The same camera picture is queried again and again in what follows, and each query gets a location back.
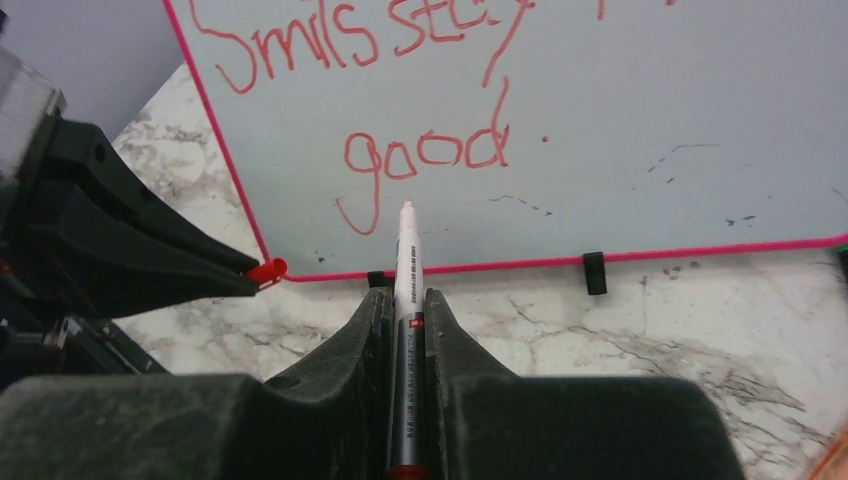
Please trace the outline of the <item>red marker cap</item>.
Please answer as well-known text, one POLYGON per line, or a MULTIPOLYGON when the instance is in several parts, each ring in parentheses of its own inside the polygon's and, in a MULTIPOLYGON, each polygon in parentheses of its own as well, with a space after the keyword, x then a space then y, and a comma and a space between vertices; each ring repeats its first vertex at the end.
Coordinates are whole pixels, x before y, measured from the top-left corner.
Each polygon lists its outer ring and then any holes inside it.
POLYGON ((288 265, 282 258, 273 258, 244 273, 244 277, 256 283, 260 290, 269 288, 284 279, 288 265))

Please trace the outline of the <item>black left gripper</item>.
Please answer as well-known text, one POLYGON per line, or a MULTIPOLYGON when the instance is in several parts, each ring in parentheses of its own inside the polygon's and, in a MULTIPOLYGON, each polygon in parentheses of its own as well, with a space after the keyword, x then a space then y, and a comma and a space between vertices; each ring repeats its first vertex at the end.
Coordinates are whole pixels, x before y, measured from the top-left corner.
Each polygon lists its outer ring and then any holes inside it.
POLYGON ((161 200, 99 127, 47 116, 1 186, 1 382, 160 374, 117 320, 252 297, 258 265, 161 200))

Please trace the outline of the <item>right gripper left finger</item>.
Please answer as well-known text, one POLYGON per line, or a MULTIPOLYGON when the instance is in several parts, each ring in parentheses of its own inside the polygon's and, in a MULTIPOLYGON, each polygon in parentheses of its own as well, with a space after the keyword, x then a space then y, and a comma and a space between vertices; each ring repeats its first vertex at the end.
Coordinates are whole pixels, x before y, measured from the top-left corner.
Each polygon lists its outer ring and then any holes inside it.
POLYGON ((5 479, 378 479, 390 291, 281 374, 40 376, 1 398, 5 479))

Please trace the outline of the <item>pink framed whiteboard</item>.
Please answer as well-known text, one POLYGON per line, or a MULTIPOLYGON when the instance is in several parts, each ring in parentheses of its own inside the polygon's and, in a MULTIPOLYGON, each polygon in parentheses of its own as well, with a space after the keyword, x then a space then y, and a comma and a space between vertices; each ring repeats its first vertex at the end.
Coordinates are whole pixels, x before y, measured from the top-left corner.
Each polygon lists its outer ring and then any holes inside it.
POLYGON ((843 1, 168 1, 291 281, 847 240, 843 1))

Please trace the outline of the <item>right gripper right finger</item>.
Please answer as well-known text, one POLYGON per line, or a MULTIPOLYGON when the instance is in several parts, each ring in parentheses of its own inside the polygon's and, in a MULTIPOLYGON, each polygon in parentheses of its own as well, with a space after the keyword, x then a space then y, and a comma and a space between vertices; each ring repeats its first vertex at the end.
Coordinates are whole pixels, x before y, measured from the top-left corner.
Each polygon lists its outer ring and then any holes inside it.
POLYGON ((522 377, 425 300, 439 479, 740 479, 713 402, 664 376, 522 377))

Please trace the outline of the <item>red white marker pen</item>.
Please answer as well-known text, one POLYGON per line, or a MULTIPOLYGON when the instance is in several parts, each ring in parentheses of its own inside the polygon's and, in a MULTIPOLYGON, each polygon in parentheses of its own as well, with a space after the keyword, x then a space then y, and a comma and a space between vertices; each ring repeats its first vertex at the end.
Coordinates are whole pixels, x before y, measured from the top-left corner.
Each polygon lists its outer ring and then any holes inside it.
POLYGON ((399 214, 393 288, 392 397, 387 479, 427 479, 424 265, 412 201, 399 214))

